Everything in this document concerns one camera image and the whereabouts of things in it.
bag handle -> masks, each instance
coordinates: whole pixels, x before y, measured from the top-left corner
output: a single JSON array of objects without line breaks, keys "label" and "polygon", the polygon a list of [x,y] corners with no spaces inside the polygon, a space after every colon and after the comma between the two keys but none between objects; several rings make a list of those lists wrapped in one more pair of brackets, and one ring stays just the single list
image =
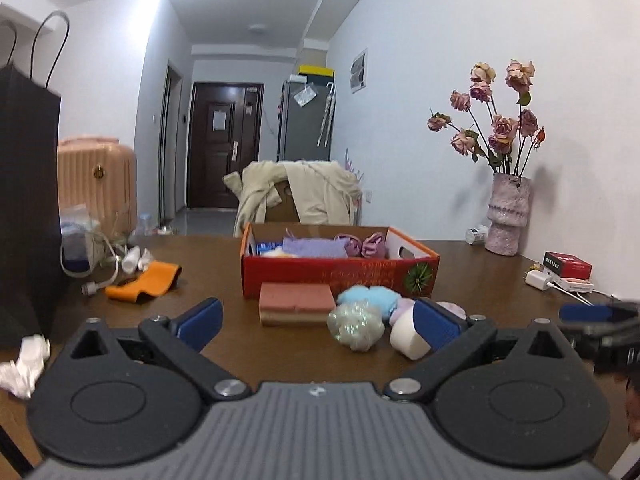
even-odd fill
[{"label": "bag handle", "polygon": [[34,56],[34,53],[36,51],[36,41],[38,41],[38,36],[42,32],[42,29],[44,28],[46,23],[51,18],[53,18],[55,16],[58,16],[58,17],[62,18],[66,22],[65,41],[62,42],[62,46],[60,47],[60,50],[58,51],[58,55],[56,56],[56,60],[53,62],[53,66],[51,67],[51,72],[49,72],[49,77],[47,77],[47,83],[46,83],[44,88],[49,88],[49,81],[51,81],[51,76],[53,75],[53,70],[55,69],[55,67],[56,67],[56,65],[58,63],[58,60],[60,59],[60,55],[62,54],[62,50],[64,49],[64,47],[66,45],[66,40],[69,39],[69,30],[71,28],[71,22],[69,21],[68,14],[66,12],[63,12],[62,10],[54,10],[49,16],[47,16],[45,18],[45,20],[40,25],[40,28],[36,32],[35,38],[33,38],[33,44],[31,45],[31,71],[29,72],[29,79],[33,80],[33,56]]},{"label": "bag handle", "polygon": [[120,140],[116,137],[100,137],[100,136],[79,136],[79,137],[67,137],[66,139],[60,139],[58,141],[59,146],[69,146],[70,144],[76,144],[78,142],[103,142],[105,144],[119,144]]},{"label": "bag handle", "polygon": [[15,28],[14,23],[10,22],[9,20],[5,20],[4,22],[0,22],[0,27],[6,27],[6,28],[10,29],[12,31],[12,33],[14,34],[14,46],[11,47],[11,54],[9,54],[9,59],[6,60],[6,63],[9,64],[9,63],[11,63],[11,58],[14,56],[15,45],[18,43],[18,29]]}]

flower vase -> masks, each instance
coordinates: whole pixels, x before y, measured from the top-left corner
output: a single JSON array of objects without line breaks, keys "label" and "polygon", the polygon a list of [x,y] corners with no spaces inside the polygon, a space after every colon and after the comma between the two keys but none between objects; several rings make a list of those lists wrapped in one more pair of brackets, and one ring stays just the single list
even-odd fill
[{"label": "flower vase", "polygon": [[531,181],[505,173],[494,174],[494,187],[489,200],[492,221],[485,248],[502,256],[515,256],[520,244],[520,231],[529,221]]}]

gray floor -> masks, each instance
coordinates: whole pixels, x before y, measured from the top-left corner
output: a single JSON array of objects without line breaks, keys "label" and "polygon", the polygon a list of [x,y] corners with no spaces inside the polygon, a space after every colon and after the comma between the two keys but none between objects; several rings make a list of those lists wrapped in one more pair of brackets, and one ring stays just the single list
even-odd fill
[{"label": "gray floor", "polygon": [[183,209],[171,222],[179,235],[233,236],[236,211],[219,209]]}]

brown door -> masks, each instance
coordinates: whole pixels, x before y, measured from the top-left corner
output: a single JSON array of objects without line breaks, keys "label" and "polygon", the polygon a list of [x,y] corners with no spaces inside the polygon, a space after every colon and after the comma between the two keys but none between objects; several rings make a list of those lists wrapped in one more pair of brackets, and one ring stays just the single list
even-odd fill
[{"label": "brown door", "polygon": [[188,207],[237,208],[222,178],[258,160],[261,84],[196,83],[189,142]]}]

red cardboard box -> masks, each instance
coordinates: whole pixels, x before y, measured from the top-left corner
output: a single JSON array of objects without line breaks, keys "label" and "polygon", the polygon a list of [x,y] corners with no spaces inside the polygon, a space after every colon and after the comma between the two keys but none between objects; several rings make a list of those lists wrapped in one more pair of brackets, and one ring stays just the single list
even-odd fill
[{"label": "red cardboard box", "polygon": [[562,253],[545,253],[542,264],[561,278],[588,280],[591,277],[591,264],[573,256]]},{"label": "red cardboard box", "polygon": [[[388,259],[265,258],[255,255],[257,243],[281,242],[287,233],[296,238],[335,238],[350,234],[365,240],[386,235]],[[393,227],[357,227],[302,224],[250,224],[241,246],[242,291],[248,300],[260,298],[263,283],[326,283],[334,296],[353,285],[381,285],[405,297],[430,296],[440,255]]]}]

